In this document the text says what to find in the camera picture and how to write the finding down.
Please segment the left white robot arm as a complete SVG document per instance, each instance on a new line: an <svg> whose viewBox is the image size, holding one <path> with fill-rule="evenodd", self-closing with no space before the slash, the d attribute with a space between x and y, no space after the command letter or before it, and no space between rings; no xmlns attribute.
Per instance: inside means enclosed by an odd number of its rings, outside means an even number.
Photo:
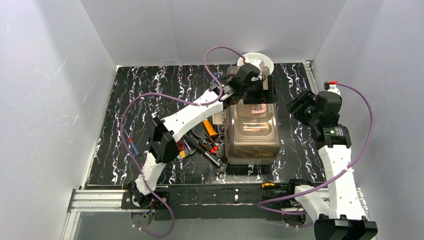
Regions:
<svg viewBox="0 0 424 240"><path fill-rule="evenodd" d="M135 192L141 197L157 196L157 182L166 164L179 154L183 136L203 120L243 101L245 104L273 104L276 92L272 71L257 61L245 63L235 73L215 77L211 86L195 101L163 119L149 121L146 160L139 168Z"/></svg>

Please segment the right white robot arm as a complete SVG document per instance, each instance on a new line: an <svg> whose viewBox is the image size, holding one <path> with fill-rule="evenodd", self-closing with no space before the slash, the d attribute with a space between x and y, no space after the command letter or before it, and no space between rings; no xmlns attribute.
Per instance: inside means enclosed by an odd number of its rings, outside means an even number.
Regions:
<svg viewBox="0 0 424 240"><path fill-rule="evenodd" d="M309 127L322 160L329 202L311 184L291 180L295 199L313 220L317 240L371 240L377 223L367 218L358 196L351 159L349 130L339 123L342 98L332 91L301 93L287 104L287 111Z"/></svg>

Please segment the black handle hammer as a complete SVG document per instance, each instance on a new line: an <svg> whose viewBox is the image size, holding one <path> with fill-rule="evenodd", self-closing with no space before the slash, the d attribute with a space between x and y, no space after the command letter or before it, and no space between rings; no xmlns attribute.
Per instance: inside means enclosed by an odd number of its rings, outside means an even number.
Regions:
<svg viewBox="0 0 424 240"><path fill-rule="evenodd" d="M217 177L220 177L225 173L227 165L220 161L219 158L215 157L206 147L202 146L197 140L188 134L185 134L183 139L217 167L218 170L215 173Z"/></svg>

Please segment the beige plastic tool box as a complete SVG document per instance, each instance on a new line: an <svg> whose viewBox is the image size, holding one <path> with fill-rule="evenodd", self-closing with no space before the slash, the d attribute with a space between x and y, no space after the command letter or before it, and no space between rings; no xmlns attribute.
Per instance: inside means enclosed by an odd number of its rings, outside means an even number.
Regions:
<svg viewBox="0 0 424 240"><path fill-rule="evenodd" d="M277 159L280 132L276 103L243 104L223 111L225 156L231 165L267 165Z"/></svg>

